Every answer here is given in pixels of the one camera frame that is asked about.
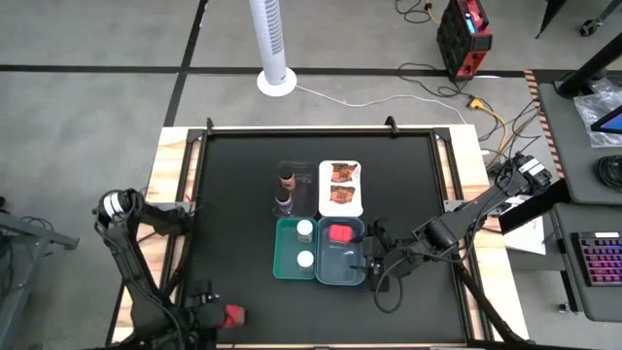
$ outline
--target white cable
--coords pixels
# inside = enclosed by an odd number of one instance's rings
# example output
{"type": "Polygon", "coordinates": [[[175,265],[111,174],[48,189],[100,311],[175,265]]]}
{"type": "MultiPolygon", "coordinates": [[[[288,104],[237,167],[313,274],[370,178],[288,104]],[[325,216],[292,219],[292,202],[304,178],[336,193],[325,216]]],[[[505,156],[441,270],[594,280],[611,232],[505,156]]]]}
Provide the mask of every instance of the white cable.
{"type": "Polygon", "coordinates": [[[373,104],[387,102],[387,101],[395,99],[395,98],[415,98],[415,99],[418,99],[418,100],[423,101],[423,102],[436,103],[436,104],[439,104],[439,105],[441,105],[441,106],[443,106],[445,108],[449,108],[450,110],[456,112],[456,114],[458,115],[458,117],[460,117],[460,120],[463,121],[463,123],[468,124],[468,122],[465,121],[465,119],[463,118],[463,115],[460,113],[460,111],[458,111],[454,107],[448,106],[448,105],[446,105],[446,104],[444,104],[444,103],[442,103],[442,102],[440,102],[438,100],[427,99],[427,98],[423,98],[423,97],[419,97],[419,96],[415,96],[415,95],[393,95],[393,96],[389,96],[387,98],[384,98],[384,99],[381,99],[381,100],[377,100],[377,101],[371,101],[371,102],[367,102],[367,103],[363,103],[363,104],[351,104],[351,103],[340,101],[340,100],[338,100],[336,98],[333,98],[333,97],[330,97],[330,96],[326,96],[323,93],[314,91],[314,90],[312,90],[310,88],[301,87],[300,85],[298,85],[296,87],[301,89],[301,90],[303,90],[303,91],[307,91],[307,92],[311,92],[313,94],[316,94],[316,95],[318,95],[320,97],[323,97],[325,99],[328,99],[330,101],[337,102],[337,103],[339,103],[341,105],[344,105],[344,106],[347,106],[347,107],[355,107],[355,108],[367,107],[367,106],[370,106],[370,105],[373,105],[373,104]]]}

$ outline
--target rgb keyboard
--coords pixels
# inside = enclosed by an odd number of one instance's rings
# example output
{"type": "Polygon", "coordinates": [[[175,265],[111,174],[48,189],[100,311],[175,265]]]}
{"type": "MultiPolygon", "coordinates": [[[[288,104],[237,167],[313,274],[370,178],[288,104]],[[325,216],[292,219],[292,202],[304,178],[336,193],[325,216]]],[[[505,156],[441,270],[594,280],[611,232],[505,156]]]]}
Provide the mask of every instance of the rgb keyboard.
{"type": "Polygon", "coordinates": [[[622,238],[608,233],[574,233],[573,241],[589,286],[622,286],[622,238]]]}

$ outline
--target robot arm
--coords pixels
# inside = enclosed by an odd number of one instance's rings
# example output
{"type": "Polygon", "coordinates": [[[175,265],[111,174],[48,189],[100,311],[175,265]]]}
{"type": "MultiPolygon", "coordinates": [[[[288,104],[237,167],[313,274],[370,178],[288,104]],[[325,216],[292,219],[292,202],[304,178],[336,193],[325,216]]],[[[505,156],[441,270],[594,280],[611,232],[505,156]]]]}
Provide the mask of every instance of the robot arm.
{"type": "Polygon", "coordinates": [[[217,329],[244,323],[244,309],[220,304],[209,281],[190,292],[188,307],[171,302],[166,291],[173,287],[157,287],[136,241],[138,226],[151,225],[160,234],[188,233],[190,214],[183,207],[161,210],[135,190],[110,191],[93,214],[95,231],[110,249],[132,298],[134,333],[118,348],[215,349],[217,329]]]}
{"type": "MultiPolygon", "coordinates": [[[[363,254],[367,261],[367,277],[374,292],[374,301],[384,313],[399,309],[403,290],[401,278],[409,275],[417,266],[427,261],[452,263],[466,287],[488,316],[501,337],[506,342],[525,343],[501,318],[483,291],[477,286],[463,259],[456,259],[458,243],[469,233],[477,232],[485,222],[487,214],[518,194],[539,195],[551,183],[551,174],[535,158],[517,153],[501,168],[495,184],[470,202],[463,203],[456,210],[433,218],[413,230],[413,239],[393,240],[378,223],[367,230],[363,239],[363,254]],[[400,299],[392,309],[381,307],[378,293],[388,292],[389,279],[395,277],[399,283],[400,299]]],[[[466,255],[472,248],[473,240],[466,255]]]]}
{"type": "Polygon", "coordinates": [[[456,210],[431,219],[413,230],[414,242],[399,242],[383,257],[384,265],[391,266],[390,274],[404,277],[427,260],[449,260],[458,248],[458,242],[468,232],[477,232],[487,214],[509,198],[519,195],[538,195],[551,184],[551,173],[534,157],[516,154],[501,168],[495,184],[474,200],[456,210]]]}

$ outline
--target concrete floor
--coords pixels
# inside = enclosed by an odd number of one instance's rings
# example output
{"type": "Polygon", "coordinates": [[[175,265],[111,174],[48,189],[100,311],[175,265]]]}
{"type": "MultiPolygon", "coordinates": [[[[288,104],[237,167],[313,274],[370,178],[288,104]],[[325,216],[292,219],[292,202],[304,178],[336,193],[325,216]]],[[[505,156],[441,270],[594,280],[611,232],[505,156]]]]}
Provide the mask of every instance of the concrete floor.
{"type": "MultiPolygon", "coordinates": [[[[410,0],[401,6],[408,7],[410,0]]],[[[440,15],[446,1],[432,1],[440,15]]],[[[196,0],[5,0],[0,4],[0,64],[179,65],[196,0]]],[[[482,0],[495,33],[483,68],[575,69],[622,30],[616,12],[597,34],[575,27],[606,1],[569,1],[535,40],[541,0],[482,0]]],[[[409,24],[391,0],[283,0],[286,53],[291,66],[395,68],[405,61],[442,67],[433,23],[409,24]]],[[[246,0],[211,0],[193,66],[259,66],[246,0]]],[[[622,60],[611,69],[622,69],[622,60]]],[[[393,77],[299,76],[299,84],[350,103],[392,94],[431,98],[393,77]]],[[[77,251],[54,250],[27,304],[16,349],[102,345],[120,277],[93,232],[89,213],[109,189],[146,185],[175,75],[0,73],[0,193],[17,215],[41,216],[81,238],[77,251]]],[[[297,90],[282,99],[261,95],[254,76],[190,75],[176,125],[366,124],[394,116],[399,123],[459,123],[455,112],[414,99],[348,108],[297,90]]],[[[446,79],[422,79],[431,87],[446,79]]],[[[524,79],[476,79],[466,92],[486,98],[507,119],[530,101],[524,79]]],[[[465,97],[443,99],[480,134],[492,119],[469,111],[465,97]]],[[[529,134],[541,134],[534,122],[529,134]]],[[[482,144],[496,148],[501,133],[482,144]]],[[[525,145],[517,143],[516,148],[525,145]]],[[[543,139],[526,153],[553,169],[543,139]]],[[[516,282],[534,340],[551,345],[620,349],[622,326],[560,315],[560,278],[517,272],[516,282]]]]}

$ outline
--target bottle cap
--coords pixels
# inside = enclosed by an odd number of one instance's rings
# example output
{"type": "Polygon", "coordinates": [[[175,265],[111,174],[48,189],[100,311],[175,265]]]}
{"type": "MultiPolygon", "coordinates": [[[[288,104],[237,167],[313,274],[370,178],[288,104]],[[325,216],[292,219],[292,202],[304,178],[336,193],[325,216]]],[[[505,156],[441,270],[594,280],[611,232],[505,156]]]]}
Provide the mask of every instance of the bottle cap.
{"type": "Polygon", "coordinates": [[[292,179],[293,175],[294,175],[294,172],[289,167],[284,167],[279,172],[279,177],[281,177],[281,179],[283,180],[290,180],[292,179]]]}
{"type": "Polygon", "coordinates": [[[313,254],[309,251],[302,251],[298,253],[298,265],[300,265],[300,267],[313,266],[313,260],[313,254]]]}
{"type": "Polygon", "coordinates": [[[276,200],[280,202],[286,202],[290,200],[290,195],[291,194],[287,189],[277,188],[276,193],[274,194],[274,197],[276,198],[276,200]]]}
{"type": "Polygon", "coordinates": [[[313,232],[313,224],[308,220],[300,220],[295,229],[301,235],[310,235],[313,232]]]}

